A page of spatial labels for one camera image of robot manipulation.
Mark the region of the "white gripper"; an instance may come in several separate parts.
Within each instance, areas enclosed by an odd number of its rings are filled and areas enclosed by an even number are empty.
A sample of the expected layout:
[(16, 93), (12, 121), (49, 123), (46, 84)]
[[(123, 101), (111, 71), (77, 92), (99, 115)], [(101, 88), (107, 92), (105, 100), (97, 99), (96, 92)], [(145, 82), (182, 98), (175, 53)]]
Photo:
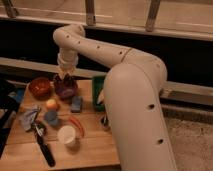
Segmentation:
[(74, 71), (75, 67), (78, 64), (78, 56), (76, 54), (74, 55), (63, 55), (58, 54), (57, 63), (60, 68), (58, 68), (59, 77), (61, 79), (64, 79), (66, 76), (66, 71), (68, 70), (68, 75), (70, 78), (74, 78)]

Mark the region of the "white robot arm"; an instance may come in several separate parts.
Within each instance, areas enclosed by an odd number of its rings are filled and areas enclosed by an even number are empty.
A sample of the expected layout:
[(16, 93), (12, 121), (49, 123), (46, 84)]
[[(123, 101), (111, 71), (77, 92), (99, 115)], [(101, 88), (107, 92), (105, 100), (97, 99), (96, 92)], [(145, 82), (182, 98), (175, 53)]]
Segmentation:
[(167, 69), (157, 56), (89, 39), (80, 25), (53, 33), (60, 68), (71, 71), (82, 54), (110, 69), (104, 102), (122, 171), (178, 171), (159, 94)]

